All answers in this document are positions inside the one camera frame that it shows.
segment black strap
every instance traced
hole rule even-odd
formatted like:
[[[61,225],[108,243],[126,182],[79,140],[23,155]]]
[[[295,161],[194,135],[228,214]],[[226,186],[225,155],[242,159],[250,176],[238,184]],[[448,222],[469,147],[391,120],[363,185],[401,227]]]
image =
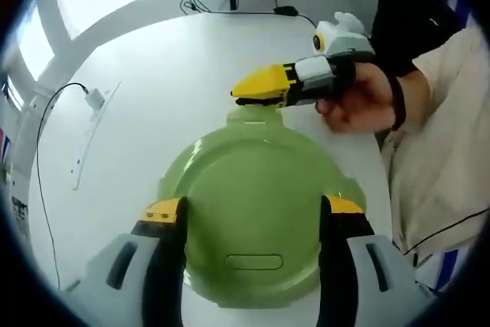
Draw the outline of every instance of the black strap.
[[[395,110],[395,124],[391,127],[397,131],[407,119],[407,109],[405,107],[405,96],[400,85],[400,81],[392,74],[386,74],[390,83],[391,93],[393,94],[393,109]]]
[[[327,197],[320,211],[320,313],[317,327],[353,327],[358,314],[358,275],[347,239]]]
[[[151,236],[158,234],[158,245],[148,265],[143,285],[141,311],[145,327],[182,327],[181,300],[187,222],[188,200],[181,198],[177,207],[177,223],[164,225],[160,231],[151,231]]]
[[[365,214],[333,214],[333,218],[345,239],[374,235],[374,230]]]

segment black wristband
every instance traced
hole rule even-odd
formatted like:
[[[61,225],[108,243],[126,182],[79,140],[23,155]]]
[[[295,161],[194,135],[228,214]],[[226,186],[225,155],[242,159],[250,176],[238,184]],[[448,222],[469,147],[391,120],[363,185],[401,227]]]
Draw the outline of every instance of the black wristband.
[[[387,74],[388,82],[390,83],[391,93],[393,94],[393,109],[395,111],[395,124],[391,127],[392,130],[398,130],[405,119],[407,118],[407,110],[405,107],[405,96],[400,85],[400,81],[394,76]]]

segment table surface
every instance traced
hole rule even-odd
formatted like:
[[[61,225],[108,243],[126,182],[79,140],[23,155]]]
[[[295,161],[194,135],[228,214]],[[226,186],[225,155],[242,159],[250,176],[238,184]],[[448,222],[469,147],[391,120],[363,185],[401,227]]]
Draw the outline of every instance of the table surface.
[[[98,47],[72,82],[101,90],[122,82],[106,107],[77,190],[70,170],[91,111],[77,89],[61,95],[39,145],[47,216],[62,287],[82,277],[87,261],[117,234],[130,232],[155,200],[157,181],[196,139],[224,126],[235,107],[232,86],[259,66],[313,54],[315,29],[302,18],[275,15],[194,15],[125,34]],[[387,179],[373,135],[335,135],[313,106],[283,110],[286,126],[316,141],[356,178],[378,234],[391,238]],[[29,221],[34,255],[54,284],[51,240],[33,165]],[[187,325],[314,326],[319,288],[287,309],[220,309],[185,287]]]

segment black jacket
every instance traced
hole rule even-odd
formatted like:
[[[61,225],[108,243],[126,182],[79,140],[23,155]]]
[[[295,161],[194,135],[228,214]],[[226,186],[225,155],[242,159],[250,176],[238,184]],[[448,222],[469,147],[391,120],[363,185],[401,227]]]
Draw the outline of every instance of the black jacket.
[[[379,0],[371,33],[378,63],[403,76],[416,68],[412,59],[438,48],[462,29],[443,0]]]

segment power adapter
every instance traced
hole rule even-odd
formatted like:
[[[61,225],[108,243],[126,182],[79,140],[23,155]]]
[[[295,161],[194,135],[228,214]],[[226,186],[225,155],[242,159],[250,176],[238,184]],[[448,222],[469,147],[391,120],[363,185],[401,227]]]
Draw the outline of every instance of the power adapter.
[[[102,109],[103,104],[106,102],[97,88],[93,88],[89,91],[89,93],[85,96],[85,101],[90,105],[95,113]]]
[[[276,13],[277,15],[286,15],[288,17],[299,16],[298,9],[294,8],[292,5],[274,8],[274,13]]]

